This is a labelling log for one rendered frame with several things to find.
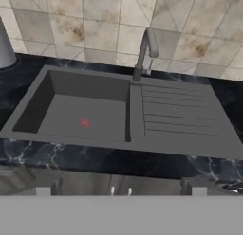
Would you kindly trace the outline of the dark grey sink with drainer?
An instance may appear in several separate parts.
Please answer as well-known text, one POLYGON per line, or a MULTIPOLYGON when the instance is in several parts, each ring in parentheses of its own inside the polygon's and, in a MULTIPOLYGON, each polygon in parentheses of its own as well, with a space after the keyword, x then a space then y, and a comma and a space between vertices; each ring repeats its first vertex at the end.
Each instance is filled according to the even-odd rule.
POLYGON ((0 137, 243 160, 243 142, 209 85, 50 65, 0 137))

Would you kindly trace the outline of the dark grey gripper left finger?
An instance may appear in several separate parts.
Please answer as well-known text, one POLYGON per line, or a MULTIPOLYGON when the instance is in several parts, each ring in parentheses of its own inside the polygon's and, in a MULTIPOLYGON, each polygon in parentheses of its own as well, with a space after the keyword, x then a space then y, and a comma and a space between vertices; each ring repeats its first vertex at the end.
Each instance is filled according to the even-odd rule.
POLYGON ((62 174, 47 169, 0 166, 0 196, 57 195, 62 174))

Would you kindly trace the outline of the grey curved sink tap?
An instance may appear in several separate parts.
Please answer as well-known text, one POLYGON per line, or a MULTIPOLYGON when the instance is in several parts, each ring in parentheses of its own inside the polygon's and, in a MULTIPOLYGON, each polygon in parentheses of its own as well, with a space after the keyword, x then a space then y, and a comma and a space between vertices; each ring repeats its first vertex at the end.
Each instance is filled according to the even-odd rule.
POLYGON ((146 50, 149 50, 150 58, 155 59, 159 56, 159 47, 156 39, 156 34, 151 27, 148 27, 143 33, 140 44, 139 57, 133 72, 133 81, 141 80, 146 50))

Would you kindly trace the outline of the grey rounded container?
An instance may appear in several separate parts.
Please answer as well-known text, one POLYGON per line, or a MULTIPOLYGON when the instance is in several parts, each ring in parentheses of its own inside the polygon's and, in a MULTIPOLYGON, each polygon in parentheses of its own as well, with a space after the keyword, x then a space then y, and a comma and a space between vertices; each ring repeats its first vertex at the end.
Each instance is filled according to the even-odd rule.
POLYGON ((0 17, 0 68, 10 67, 15 62, 16 56, 2 18, 0 17))

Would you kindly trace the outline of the grey cupboard door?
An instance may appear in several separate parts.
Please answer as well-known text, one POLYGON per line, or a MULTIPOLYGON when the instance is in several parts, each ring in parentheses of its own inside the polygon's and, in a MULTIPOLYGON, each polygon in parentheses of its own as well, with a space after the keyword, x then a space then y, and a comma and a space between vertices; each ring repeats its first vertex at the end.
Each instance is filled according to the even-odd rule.
POLYGON ((106 195, 109 183, 109 174, 65 172, 61 191, 63 195, 106 195))
POLYGON ((174 179, 125 176, 121 185, 121 194, 132 195, 180 195, 180 181, 174 179))

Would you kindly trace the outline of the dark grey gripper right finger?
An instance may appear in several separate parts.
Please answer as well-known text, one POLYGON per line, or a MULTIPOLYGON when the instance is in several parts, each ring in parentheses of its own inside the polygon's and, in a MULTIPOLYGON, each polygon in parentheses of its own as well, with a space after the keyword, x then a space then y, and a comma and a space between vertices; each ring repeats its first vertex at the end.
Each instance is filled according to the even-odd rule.
POLYGON ((239 196, 240 193, 234 190, 227 190, 220 187, 214 181, 201 177, 183 178, 180 181, 180 194, 191 196, 239 196))

